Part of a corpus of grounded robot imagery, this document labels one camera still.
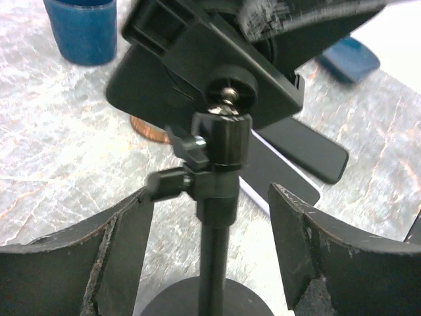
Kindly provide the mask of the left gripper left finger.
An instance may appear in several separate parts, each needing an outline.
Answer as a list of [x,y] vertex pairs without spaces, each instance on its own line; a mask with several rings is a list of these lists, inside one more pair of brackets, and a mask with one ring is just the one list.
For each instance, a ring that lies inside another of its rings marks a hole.
[[1,248],[2,315],[131,315],[153,204],[138,190],[29,244]]

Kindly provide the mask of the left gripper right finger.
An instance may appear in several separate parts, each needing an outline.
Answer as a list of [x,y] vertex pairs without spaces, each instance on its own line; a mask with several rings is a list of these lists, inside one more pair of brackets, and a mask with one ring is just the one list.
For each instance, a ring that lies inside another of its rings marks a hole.
[[419,315],[420,246],[353,227],[278,184],[268,191],[287,308],[297,315]]

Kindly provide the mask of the black round base stand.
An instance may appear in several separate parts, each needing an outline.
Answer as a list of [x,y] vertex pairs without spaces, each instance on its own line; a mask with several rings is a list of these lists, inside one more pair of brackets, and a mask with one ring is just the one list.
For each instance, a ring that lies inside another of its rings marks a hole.
[[158,294],[144,315],[270,315],[248,287],[226,278],[230,227],[237,217],[239,172],[247,160],[253,106],[271,120],[288,117],[303,102],[297,84],[282,77],[223,18],[193,1],[138,1],[123,36],[156,55],[198,89],[191,131],[165,128],[181,167],[147,179],[151,201],[186,192],[201,221],[199,276]]

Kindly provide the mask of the phone with lilac case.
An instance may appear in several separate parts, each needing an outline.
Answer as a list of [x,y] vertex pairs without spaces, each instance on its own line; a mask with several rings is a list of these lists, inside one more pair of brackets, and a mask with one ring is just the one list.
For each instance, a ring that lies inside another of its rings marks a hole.
[[271,183],[283,186],[311,206],[318,205],[322,197],[316,183],[255,131],[249,138],[247,163],[239,173],[239,183],[267,215],[270,213],[268,190]]

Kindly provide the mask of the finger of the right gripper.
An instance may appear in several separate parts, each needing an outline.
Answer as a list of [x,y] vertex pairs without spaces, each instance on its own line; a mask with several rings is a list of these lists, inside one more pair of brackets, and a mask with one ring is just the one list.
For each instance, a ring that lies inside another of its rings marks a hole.
[[275,43],[284,74],[319,55],[382,11],[391,1],[245,1],[238,12],[246,40]]

